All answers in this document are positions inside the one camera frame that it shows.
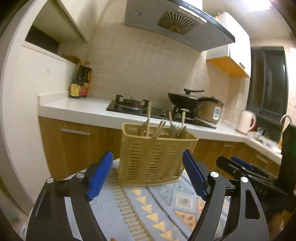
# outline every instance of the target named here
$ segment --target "wok handle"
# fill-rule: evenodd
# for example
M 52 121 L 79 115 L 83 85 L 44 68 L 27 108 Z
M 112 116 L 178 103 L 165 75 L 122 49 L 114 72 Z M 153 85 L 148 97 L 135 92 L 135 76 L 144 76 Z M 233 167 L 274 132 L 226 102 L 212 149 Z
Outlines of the wok handle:
M 184 91 L 185 91 L 185 94 L 204 92 L 204 90 L 194 91 L 189 89 L 184 89 Z

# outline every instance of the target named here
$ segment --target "yellow plastic basket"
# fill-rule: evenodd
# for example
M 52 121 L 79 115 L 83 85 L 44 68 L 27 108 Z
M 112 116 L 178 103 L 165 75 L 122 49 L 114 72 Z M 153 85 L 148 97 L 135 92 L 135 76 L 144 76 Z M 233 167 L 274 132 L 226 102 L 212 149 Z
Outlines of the yellow plastic basket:
M 185 139 L 168 138 L 166 127 L 151 139 L 157 126 L 150 126 L 149 137 L 142 137 L 137 135 L 140 126 L 122 125 L 119 183 L 147 186 L 177 181 L 184 170 L 182 154 L 186 149 L 193 152 L 198 139 L 188 132 Z

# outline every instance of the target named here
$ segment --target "ceiling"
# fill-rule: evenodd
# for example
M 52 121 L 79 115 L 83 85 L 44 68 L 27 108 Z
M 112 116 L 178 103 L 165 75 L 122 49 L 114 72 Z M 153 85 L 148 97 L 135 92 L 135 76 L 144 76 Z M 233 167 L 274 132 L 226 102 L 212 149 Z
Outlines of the ceiling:
M 203 10 L 211 16 L 228 12 L 245 29 L 250 39 L 290 38 L 292 32 L 277 9 L 252 12 L 245 4 L 247 0 L 203 0 Z

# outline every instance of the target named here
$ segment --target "metal screw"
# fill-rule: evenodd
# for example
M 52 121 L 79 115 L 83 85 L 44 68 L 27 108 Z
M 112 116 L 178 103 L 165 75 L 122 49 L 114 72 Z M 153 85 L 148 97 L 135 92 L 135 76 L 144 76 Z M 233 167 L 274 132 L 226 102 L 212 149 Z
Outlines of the metal screw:
M 79 172 L 76 174 L 77 178 L 83 178 L 84 177 L 84 173 L 83 172 Z
M 211 172 L 210 175 L 212 177 L 219 177 L 219 173 L 217 173 L 217 172 Z
M 247 182 L 249 181 L 249 179 L 247 179 L 246 177 L 241 177 L 241 181 L 242 181 L 243 183 L 247 183 Z
M 53 177 L 50 177 L 46 180 L 47 183 L 53 183 L 54 182 L 54 178 Z

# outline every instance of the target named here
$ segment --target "range hood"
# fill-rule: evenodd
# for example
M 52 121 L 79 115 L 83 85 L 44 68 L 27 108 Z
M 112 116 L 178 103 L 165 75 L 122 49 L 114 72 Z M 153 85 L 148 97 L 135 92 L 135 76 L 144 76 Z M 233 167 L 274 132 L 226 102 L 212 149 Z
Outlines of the range hood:
M 124 25 L 166 35 L 200 52 L 235 42 L 216 19 L 181 0 L 127 0 Z

